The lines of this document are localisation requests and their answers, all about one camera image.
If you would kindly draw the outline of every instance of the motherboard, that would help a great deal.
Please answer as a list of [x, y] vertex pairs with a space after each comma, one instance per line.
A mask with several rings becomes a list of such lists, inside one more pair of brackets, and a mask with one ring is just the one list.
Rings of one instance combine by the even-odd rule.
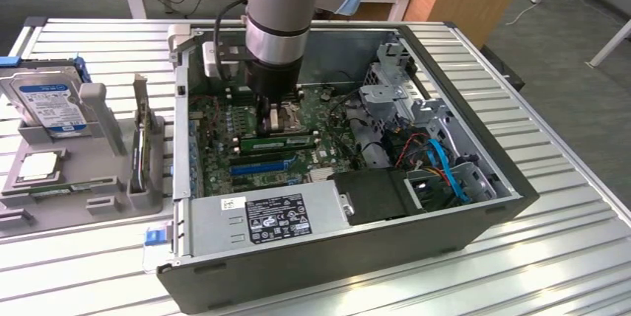
[[305, 87], [283, 100], [285, 131], [257, 135], [253, 96], [191, 96], [193, 194], [217, 196], [326, 180], [365, 167], [333, 86]]

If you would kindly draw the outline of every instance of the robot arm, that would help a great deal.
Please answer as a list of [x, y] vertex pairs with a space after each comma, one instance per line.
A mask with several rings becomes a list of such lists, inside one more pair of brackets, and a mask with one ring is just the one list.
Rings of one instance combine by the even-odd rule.
[[246, 83], [257, 94], [259, 132], [275, 130], [275, 107], [297, 87], [315, 8], [353, 15], [361, 0], [249, 0]]

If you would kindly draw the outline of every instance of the warning label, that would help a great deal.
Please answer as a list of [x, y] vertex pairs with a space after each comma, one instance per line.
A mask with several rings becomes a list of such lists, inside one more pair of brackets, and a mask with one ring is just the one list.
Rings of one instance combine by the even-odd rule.
[[86, 128], [86, 119], [74, 103], [67, 85], [20, 86], [22, 95], [42, 125], [52, 131], [76, 131]]
[[246, 213], [255, 244], [313, 233], [302, 194], [246, 202]]

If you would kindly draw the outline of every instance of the gray carpet floor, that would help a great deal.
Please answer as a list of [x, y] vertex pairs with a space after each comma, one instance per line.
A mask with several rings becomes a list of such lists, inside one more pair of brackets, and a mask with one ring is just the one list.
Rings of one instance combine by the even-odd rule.
[[[227, 1], [203, 1], [193, 18], [214, 18]], [[175, 5], [183, 13], [197, 1]], [[146, 3], [149, 17], [166, 15], [159, 1]], [[531, 6], [513, 0], [487, 46], [526, 82], [530, 104], [583, 161], [631, 207], [631, 43], [626, 42], [598, 69], [586, 61], [627, 19], [594, 0], [543, 0], [513, 26], [505, 25]], [[0, 0], [0, 53], [6, 54], [27, 16], [130, 18], [125, 0]], [[243, 10], [234, 10], [233, 17]]]

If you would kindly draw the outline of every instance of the aluminum table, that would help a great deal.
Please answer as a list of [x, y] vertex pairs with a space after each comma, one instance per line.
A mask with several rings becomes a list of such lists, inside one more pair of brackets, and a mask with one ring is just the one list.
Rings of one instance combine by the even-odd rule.
[[[146, 74], [151, 106], [173, 120], [171, 23], [51, 19], [23, 30], [12, 55], [66, 58], [80, 52], [92, 79], [109, 86], [119, 117], [130, 117], [135, 107], [133, 74]], [[542, 198], [459, 252], [205, 315], [630, 312], [629, 210], [461, 31], [442, 23], [409, 25]], [[418, 77], [437, 96], [425, 75]], [[6, 174], [20, 141], [18, 115], [6, 101], [0, 118]], [[165, 147], [170, 161], [171, 139]], [[169, 179], [165, 190], [171, 191]], [[142, 268], [145, 230], [170, 213], [0, 240], [0, 315], [181, 315], [157, 276]]]

